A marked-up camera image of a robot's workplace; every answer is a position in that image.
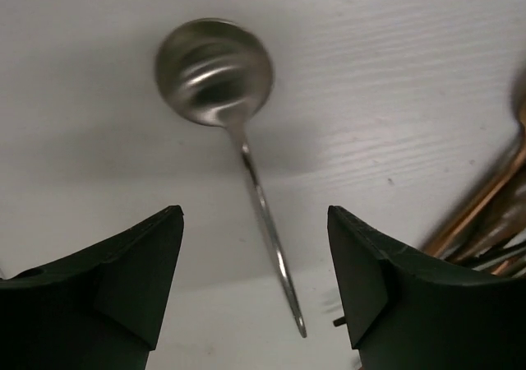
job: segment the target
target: spoon bowl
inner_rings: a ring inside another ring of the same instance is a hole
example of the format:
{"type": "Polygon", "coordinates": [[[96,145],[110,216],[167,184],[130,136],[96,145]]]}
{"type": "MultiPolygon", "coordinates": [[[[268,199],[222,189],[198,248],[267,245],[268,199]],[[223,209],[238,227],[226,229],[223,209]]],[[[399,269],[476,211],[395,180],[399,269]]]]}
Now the spoon bowl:
{"type": "Polygon", "coordinates": [[[255,35],[228,21],[201,19],[174,30],[155,59],[164,101],[206,126],[243,123],[267,101],[272,63],[255,35]]]}

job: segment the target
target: stainless steel spoon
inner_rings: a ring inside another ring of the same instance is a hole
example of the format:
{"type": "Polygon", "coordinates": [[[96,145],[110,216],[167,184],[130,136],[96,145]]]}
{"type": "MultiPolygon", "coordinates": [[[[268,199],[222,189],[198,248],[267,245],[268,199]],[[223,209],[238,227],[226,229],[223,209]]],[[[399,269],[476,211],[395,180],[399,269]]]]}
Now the stainless steel spoon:
{"type": "Polygon", "coordinates": [[[261,42],[239,26],[217,19],[188,22],[174,30],[155,60],[155,80],[166,103],[183,118],[225,129],[241,157],[256,212],[263,224],[279,279],[302,337],[305,322],[260,184],[244,124],[270,95],[274,73],[261,42]]]}

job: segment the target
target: metal spoon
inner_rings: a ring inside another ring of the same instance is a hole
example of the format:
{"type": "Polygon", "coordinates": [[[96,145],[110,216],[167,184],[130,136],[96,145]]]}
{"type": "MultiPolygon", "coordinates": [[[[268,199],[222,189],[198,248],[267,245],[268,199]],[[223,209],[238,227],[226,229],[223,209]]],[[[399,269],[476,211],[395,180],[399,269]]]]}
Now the metal spoon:
{"type": "Polygon", "coordinates": [[[441,256],[456,240],[459,234],[481,213],[490,200],[514,177],[526,162],[526,102],[519,108],[518,120],[521,125],[521,143],[514,158],[496,173],[478,194],[450,220],[438,234],[423,248],[432,257],[441,256]]]}
{"type": "Polygon", "coordinates": [[[270,95],[274,73],[261,42],[239,26],[217,19],[188,22],[174,30],[155,60],[164,101],[189,121],[222,127],[241,157],[256,212],[288,304],[302,337],[305,322],[265,193],[251,157],[244,124],[270,95]]]}

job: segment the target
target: white painted wood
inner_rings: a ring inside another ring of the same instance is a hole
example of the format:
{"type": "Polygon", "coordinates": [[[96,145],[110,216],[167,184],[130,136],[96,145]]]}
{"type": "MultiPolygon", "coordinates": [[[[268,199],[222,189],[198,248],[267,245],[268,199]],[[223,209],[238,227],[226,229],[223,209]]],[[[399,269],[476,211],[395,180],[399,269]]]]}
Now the white painted wood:
{"type": "Polygon", "coordinates": [[[149,370],[350,369],[329,204],[418,245],[513,141],[526,0],[0,0],[0,268],[14,275],[169,204],[186,230],[149,370]],[[160,101],[184,21],[252,29],[277,71],[249,127],[302,340],[228,139],[160,101]]]}

